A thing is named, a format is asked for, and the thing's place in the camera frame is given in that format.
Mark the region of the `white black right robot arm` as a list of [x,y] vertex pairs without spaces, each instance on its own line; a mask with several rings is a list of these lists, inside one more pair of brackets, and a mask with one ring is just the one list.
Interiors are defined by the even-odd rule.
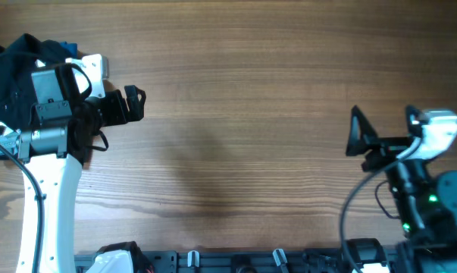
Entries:
[[[448,109],[405,109],[406,136],[381,137],[358,106],[351,110],[347,156],[363,155],[366,173],[340,211],[343,272],[457,272],[457,171],[432,176],[427,166],[457,137],[457,114]],[[404,241],[389,254],[375,239],[346,237],[350,203],[371,180],[384,174]]]

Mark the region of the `black t-shirt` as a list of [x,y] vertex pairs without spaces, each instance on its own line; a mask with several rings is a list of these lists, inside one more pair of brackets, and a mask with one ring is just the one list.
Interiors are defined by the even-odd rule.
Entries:
[[31,73],[35,61],[57,64],[70,58],[60,42],[41,41],[25,33],[9,47],[0,45],[0,121],[13,130],[23,130],[33,122],[37,103]]

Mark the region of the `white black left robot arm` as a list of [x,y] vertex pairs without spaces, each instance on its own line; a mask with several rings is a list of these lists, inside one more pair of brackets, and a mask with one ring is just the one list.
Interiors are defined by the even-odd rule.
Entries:
[[74,209],[83,165],[102,127],[140,121],[145,91],[131,85],[93,95],[76,87],[37,87],[39,123],[19,138],[24,211],[18,272],[74,272]]

